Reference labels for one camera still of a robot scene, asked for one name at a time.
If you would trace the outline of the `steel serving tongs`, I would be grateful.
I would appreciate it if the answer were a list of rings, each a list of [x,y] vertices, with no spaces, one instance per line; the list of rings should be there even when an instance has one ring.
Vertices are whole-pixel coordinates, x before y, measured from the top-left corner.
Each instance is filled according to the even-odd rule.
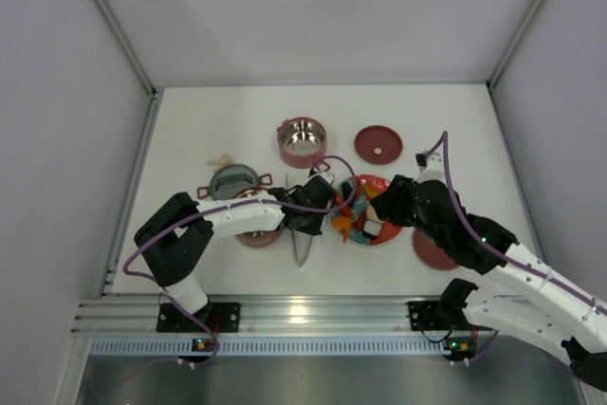
[[[303,185],[306,180],[307,173],[285,175],[285,184],[288,188],[294,187],[296,185]],[[291,230],[290,240],[295,266],[297,268],[303,268],[311,250],[314,237],[312,235]]]

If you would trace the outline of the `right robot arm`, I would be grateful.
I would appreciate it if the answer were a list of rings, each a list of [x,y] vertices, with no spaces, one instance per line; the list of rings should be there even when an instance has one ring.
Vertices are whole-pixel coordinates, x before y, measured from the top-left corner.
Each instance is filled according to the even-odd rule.
[[[524,298],[492,297],[463,279],[439,299],[445,319],[484,326],[524,341],[606,389],[606,303],[562,276],[499,223],[465,211],[447,171],[397,175],[370,201],[378,218],[423,232],[459,266]]]

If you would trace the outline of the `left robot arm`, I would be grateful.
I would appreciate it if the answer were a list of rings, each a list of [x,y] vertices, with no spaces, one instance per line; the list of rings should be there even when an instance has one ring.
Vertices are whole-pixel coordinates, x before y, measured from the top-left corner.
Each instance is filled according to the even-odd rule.
[[[193,271],[212,241],[256,231],[320,235],[324,216],[333,211],[333,181],[330,173],[314,173],[290,190],[270,188],[205,204],[177,193],[137,231],[134,241],[156,284],[179,309],[196,315],[210,300]]]

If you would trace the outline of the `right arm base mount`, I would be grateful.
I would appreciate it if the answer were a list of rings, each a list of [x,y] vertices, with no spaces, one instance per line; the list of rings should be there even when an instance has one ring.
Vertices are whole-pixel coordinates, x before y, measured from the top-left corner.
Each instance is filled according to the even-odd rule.
[[[466,299],[479,287],[463,279],[453,279],[437,299],[407,303],[413,331],[464,330],[470,323],[464,316]]]

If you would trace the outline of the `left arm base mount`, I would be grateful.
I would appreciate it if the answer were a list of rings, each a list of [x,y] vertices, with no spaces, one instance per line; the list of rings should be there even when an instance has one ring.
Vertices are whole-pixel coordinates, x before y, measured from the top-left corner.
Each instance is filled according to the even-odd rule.
[[[240,325],[241,304],[237,302],[211,303],[194,316],[215,334],[237,333]],[[199,324],[193,322],[173,304],[159,306],[156,320],[157,333],[203,333]]]

